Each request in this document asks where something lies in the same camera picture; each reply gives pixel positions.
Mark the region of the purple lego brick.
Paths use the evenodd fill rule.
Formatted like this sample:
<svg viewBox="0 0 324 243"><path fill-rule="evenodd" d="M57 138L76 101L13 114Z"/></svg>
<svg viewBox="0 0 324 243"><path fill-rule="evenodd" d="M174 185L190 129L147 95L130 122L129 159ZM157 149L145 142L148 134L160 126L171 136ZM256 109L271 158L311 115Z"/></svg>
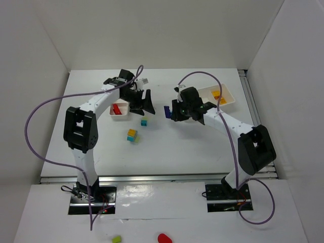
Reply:
<svg viewBox="0 0 324 243"><path fill-rule="evenodd" d="M165 117L167 119L171 119L172 117L172 111L170 110L169 106L164 106L164 112L165 112Z"/></svg>

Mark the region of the teal and lime lego stack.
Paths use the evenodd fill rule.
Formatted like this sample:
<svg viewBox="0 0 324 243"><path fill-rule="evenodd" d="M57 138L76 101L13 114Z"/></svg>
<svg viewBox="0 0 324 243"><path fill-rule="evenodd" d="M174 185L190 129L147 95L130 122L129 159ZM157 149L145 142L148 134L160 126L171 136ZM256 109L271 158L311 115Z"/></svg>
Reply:
<svg viewBox="0 0 324 243"><path fill-rule="evenodd" d="M140 124L141 124L141 126L146 127L148 125L148 117L146 117L146 116L142 117Z"/></svg>

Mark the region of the red lego brick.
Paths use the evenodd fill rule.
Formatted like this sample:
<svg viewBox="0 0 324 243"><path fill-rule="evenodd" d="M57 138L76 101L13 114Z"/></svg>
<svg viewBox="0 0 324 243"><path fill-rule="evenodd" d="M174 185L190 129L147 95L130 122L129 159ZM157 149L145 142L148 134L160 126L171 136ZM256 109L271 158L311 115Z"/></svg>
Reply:
<svg viewBox="0 0 324 243"><path fill-rule="evenodd" d="M115 115L122 115L122 112L119 109L117 104L113 104L112 107L113 107L113 112L114 112Z"/></svg>

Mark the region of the yellow butterfly lego brick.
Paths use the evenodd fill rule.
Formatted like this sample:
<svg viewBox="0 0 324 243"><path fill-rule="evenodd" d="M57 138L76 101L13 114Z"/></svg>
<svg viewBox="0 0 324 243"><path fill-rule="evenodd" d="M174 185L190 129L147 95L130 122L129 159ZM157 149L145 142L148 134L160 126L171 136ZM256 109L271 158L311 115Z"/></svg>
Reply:
<svg viewBox="0 0 324 243"><path fill-rule="evenodd" d="M212 95L215 100L218 100L219 97L221 96L220 91L212 91Z"/></svg>

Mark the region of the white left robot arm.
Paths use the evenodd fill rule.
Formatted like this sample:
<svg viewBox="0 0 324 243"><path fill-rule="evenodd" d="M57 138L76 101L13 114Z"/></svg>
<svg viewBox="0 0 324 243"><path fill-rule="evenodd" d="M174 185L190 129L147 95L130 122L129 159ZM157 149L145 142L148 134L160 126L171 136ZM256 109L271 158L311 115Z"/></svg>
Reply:
<svg viewBox="0 0 324 243"><path fill-rule="evenodd" d="M96 92L89 101L79 107L71 106L67 109L63 139L72 151L76 167L81 169L76 181L78 191L92 197L101 194L93 152L99 139L97 121L101 114L118 99L128 102L131 113L155 114L151 91L143 89L148 81L139 78L143 69L143 65L140 65L135 74L121 69L117 77L104 81L101 90Z"/></svg>

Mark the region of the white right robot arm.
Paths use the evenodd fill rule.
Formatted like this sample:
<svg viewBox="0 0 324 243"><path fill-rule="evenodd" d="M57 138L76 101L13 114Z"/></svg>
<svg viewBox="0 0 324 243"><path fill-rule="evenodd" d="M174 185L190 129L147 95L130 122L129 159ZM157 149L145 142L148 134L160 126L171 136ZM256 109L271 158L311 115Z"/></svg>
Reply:
<svg viewBox="0 0 324 243"><path fill-rule="evenodd" d="M212 102L204 103L196 88L175 88L171 120L193 119L228 136L234 153L234 169L221 180L224 193L238 191L252 176L276 159L268 129L246 124L226 114Z"/></svg>

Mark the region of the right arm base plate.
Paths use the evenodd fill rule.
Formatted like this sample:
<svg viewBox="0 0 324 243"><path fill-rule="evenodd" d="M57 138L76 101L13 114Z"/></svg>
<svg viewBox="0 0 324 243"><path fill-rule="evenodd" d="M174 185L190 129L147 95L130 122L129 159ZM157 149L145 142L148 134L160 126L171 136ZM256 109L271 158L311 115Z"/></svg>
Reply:
<svg viewBox="0 0 324 243"><path fill-rule="evenodd" d="M252 211L253 204L250 190L245 184L239 191L226 194L221 184L206 184L201 194L207 200L208 212Z"/></svg>

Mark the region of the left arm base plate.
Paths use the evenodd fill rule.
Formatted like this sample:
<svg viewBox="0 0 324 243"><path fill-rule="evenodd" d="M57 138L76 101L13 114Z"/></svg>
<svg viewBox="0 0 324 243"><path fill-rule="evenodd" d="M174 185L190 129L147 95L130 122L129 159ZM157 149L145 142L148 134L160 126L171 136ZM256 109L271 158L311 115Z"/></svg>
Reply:
<svg viewBox="0 0 324 243"><path fill-rule="evenodd" d="M84 192L78 192L75 186L72 189L67 188L66 191L71 193L68 214L88 215L88 195ZM98 196L90 196L93 215L100 211L102 211L102 215L115 214L116 192L115 186L104 186L100 189Z"/></svg>

